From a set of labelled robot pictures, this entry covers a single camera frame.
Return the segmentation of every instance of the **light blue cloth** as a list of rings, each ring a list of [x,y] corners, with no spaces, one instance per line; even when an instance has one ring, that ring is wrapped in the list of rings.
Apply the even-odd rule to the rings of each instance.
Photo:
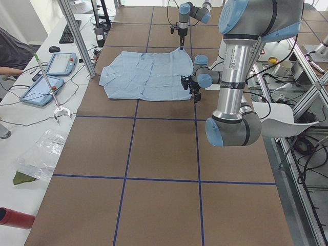
[[[192,70],[189,55],[180,48],[165,54],[124,51],[104,67],[99,85],[110,99],[188,100],[189,90],[180,81]]]

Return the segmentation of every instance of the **black mouse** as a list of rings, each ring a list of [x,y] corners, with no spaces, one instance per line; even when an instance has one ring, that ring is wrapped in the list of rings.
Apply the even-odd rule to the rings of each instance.
[[[50,53],[59,52],[59,51],[60,51],[60,47],[57,47],[57,46],[51,46],[49,48]]]

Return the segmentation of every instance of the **blue joint cap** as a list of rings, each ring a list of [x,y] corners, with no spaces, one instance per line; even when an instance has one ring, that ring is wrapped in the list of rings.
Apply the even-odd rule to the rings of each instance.
[[[209,63],[209,59],[205,55],[198,55],[195,57],[194,64],[200,65],[200,66],[207,66]]]
[[[208,118],[206,120],[206,137],[209,143],[216,147],[223,147],[223,138],[215,120]]]
[[[181,4],[179,8],[180,14],[189,14],[190,13],[190,5],[189,4]]]
[[[202,23],[204,23],[204,24],[207,24],[207,22],[209,22],[210,18],[211,18],[211,14],[210,14],[210,13],[207,13],[207,14],[205,14],[205,15],[203,16],[203,18],[201,19],[200,22],[202,22]]]
[[[202,73],[197,76],[197,82],[200,87],[207,88],[212,85],[213,79],[208,74]]]

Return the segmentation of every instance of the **green cloth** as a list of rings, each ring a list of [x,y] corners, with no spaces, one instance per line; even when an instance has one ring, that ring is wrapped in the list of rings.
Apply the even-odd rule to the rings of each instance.
[[[26,182],[33,182],[36,178],[33,178],[29,175],[26,175],[24,173],[16,172],[16,175],[14,177],[14,186],[19,185],[20,183],[26,183]]]

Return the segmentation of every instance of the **white rod with green tip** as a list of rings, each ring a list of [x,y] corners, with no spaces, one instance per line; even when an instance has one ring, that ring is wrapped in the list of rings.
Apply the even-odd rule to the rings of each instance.
[[[47,82],[47,84],[48,84],[48,86],[49,86],[50,94],[52,95],[53,99],[55,100],[56,105],[60,108],[60,104],[59,104],[59,102],[58,102],[58,100],[57,100],[57,98],[56,98],[56,96],[55,96],[55,93],[54,93],[54,91],[53,91],[53,89],[52,89],[52,86],[51,86],[49,80],[48,80],[48,77],[47,77],[47,75],[46,75],[46,72],[45,72],[45,70],[44,70],[43,67],[42,67],[42,64],[41,64],[41,62],[40,62],[39,57],[37,56],[37,54],[34,54],[34,57],[35,57],[35,59],[36,59],[38,65],[39,65],[39,67],[40,67],[40,69],[41,69],[41,72],[42,72],[42,74],[43,74],[43,77],[45,78],[45,80],[46,80],[46,82]]]

